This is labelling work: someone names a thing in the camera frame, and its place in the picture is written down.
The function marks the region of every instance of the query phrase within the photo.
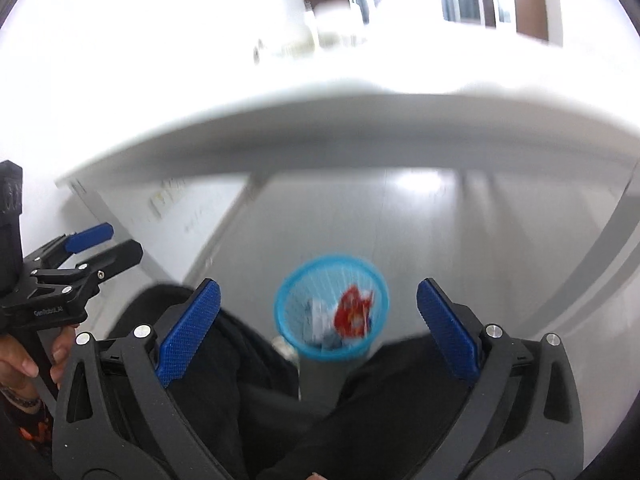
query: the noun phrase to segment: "fingernail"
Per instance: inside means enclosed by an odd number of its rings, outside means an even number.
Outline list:
[[[29,359],[25,359],[22,362],[22,371],[27,374],[29,377],[37,377],[38,376],[38,367],[36,363]]]
[[[53,360],[57,363],[61,363],[66,358],[66,348],[58,348],[55,352],[53,352]]]

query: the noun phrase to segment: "blue gripper pad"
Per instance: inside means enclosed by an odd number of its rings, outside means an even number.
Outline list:
[[[163,388],[180,379],[220,311],[220,286],[205,280],[160,345],[156,376]]]
[[[88,228],[86,231],[71,235],[65,243],[65,251],[69,254],[78,254],[89,247],[96,246],[113,237],[113,227],[107,222]]]
[[[454,377],[475,383],[480,376],[476,342],[462,325],[433,280],[423,280],[415,296],[424,322],[429,327]]]

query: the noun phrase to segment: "black mount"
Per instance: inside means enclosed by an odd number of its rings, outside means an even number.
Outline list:
[[[560,337],[548,333],[535,342],[511,338],[496,324],[482,327],[435,285],[480,342],[483,365],[449,433],[411,478],[575,479],[583,466],[582,417]]]
[[[178,313],[188,310],[201,287]],[[108,478],[232,480],[202,444],[156,375],[168,310],[156,329],[96,341],[81,334],[66,366],[54,422],[53,466],[64,480]]]
[[[22,259],[18,220],[22,168],[8,160],[0,163],[0,189],[0,333],[13,335],[25,347],[55,399],[58,387],[49,373],[49,348],[38,332],[86,320],[86,303],[100,292],[99,284],[140,263],[142,247],[127,240],[78,263],[75,269],[59,269],[73,254],[110,240],[113,228],[101,224],[60,236]]]

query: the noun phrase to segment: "red wrapper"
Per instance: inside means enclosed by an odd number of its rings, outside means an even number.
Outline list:
[[[364,337],[369,333],[369,310],[373,292],[361,296],[356,285],[351,285],[340,298],[335,311],[334,328],[340,337]]]

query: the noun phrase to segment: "metal screw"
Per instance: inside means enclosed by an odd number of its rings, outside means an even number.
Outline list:
[[[489,325],[486,328],[486,334],[489,337],[493,337],[494,339],[498,339],[499,337],[502,337],[502,329],[497,325]]]
[[[139,339],[143,339],[151,334],[151,327],[149,325],[139,325],[133,331],[133,335]]]
[[[560,336],[558,334],[547,334],[546,342],[551,346],[558,346],[560,344]]]
[[[76,337],[76,343],[79,345],[86,345],[89,341],[91,341],[91,336],[88,332],[82,332]]]

